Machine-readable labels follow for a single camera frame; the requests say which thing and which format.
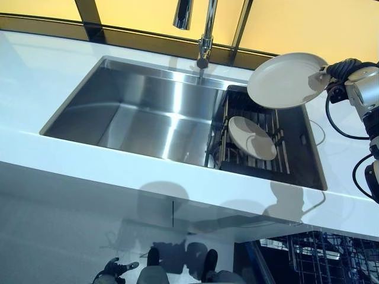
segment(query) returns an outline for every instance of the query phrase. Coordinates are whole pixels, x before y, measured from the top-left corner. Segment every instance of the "stainless steel sink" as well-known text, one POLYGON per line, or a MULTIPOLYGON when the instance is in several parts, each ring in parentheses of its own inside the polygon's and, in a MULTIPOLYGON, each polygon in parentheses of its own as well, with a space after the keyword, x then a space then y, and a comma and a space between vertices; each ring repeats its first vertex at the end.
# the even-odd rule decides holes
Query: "stainless steel sink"
POLYGON ((249 98, 244 81, 103 57, 40 133, 326 189, 305 107, 265 109, 249 98), (234 115, 271 136, 275 160, 247 157, 228 139, 227 122, 234 115))
POLYGON ((211 122, 231 84, 103 57, 42 135, 206 166, 211 122))

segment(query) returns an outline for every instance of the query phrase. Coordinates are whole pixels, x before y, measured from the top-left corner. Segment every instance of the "white plate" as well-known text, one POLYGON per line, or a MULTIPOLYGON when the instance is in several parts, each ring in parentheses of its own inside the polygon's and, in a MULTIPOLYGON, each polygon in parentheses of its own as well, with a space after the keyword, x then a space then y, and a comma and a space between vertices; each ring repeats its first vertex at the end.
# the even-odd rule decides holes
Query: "white plate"
POLYGON ((329 83, 328 75, 312 81, 312 75, 327 65, 310 53, 288 53, 260 65, 248 83, 250 98, 266 108, 292 108, 314 99, 329 83))
POLYGON ((228 128, 232 141, 246 154, 267 161, 277 156, 277 150, 271 138, 251 120, 245 117, 232 117, 228 128))

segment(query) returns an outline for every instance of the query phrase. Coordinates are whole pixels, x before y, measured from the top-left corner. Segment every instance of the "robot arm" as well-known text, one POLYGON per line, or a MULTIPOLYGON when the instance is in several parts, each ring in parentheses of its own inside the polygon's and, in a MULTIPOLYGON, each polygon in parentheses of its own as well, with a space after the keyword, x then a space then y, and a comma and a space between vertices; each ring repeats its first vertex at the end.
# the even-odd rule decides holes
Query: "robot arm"
POLYGON ((344 134, 340 130, 338 132, 348 138, 370 140, 371 155, 367 157, 374 156, 376 161, 366 167, 365 178, 372 199, 379 203, 379 65, 371 62, 362 63, 357 59, 346 59, 323 67, 321 73, 327 73, 335 78, 326 87, 328 94, 326 110, 332 126, 336 129, 330 119, 329 101, 335 104, 344 99, 348 99, 355 107, 365 125, 368 137, 355 137, 344 134))

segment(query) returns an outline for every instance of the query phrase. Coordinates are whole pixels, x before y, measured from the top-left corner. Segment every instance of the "faucet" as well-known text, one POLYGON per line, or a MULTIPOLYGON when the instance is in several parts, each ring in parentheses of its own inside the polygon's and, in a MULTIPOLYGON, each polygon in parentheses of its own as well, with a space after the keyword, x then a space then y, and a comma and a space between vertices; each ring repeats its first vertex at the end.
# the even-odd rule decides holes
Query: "faucet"
MULTIPOLYGON (((189 30, 191 23, 193 0, 178 0, 176 6, 176 13, 174 18, 174 26, 181 30, 189 30)), ((207 21, 205 22, 204 34, 199 39, 199 54, 197 56, 196 65, 200 68, 200 73, 204 72, 205 68, 208 68, 209 57, 211 54, 213 36, 213 23, 214 16, 216 14, 217 0, 209 0, 207 21)))

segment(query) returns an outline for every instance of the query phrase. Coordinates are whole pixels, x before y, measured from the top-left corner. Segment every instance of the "shoe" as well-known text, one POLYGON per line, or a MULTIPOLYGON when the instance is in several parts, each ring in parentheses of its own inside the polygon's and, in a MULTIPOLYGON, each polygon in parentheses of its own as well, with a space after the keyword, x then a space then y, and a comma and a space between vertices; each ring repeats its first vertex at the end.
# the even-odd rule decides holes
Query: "shoe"
POLYGON ((155 247, 152 247, 147 254, 147 266, 159 265, 159 251, 155 247))
POLYGON ((215 250, 210 250, 207 253, 204 261, 203 273, 201 275, 201 282, 204 283, 207 281, 207 274, 209 271, 214 271, 217 265, 217 259, 219 255, 215 250))

